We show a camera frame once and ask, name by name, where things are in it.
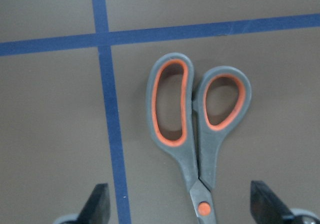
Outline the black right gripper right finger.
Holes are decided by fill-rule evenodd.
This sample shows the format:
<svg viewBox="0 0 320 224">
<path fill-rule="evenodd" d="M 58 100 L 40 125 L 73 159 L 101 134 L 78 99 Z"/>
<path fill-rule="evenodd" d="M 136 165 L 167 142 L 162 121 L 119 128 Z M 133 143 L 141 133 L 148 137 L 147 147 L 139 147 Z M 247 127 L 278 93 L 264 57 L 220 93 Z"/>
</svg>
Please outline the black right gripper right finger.
<svg viewBox="0 0 320 224">
<path fill-rule="evenodd" d="M 251 181 L 250 211 L 256 223 L 292 223 L 294 214 L 261 180 Z"/>
</svg>

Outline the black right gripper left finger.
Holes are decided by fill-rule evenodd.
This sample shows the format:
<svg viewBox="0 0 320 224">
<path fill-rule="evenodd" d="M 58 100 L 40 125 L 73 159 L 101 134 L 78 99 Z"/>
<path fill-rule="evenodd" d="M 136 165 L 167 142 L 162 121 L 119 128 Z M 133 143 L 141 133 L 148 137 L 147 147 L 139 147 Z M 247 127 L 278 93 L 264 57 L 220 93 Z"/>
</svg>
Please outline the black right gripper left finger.
<svg viewBox="0 0 320 224">
<path fill-rule="evenodd" d="M 97 184 L 83 209 L 76 219 L 76 223 L 108 223 L 110 220 L 110 192 L 107 183 Z"/>
</svg>

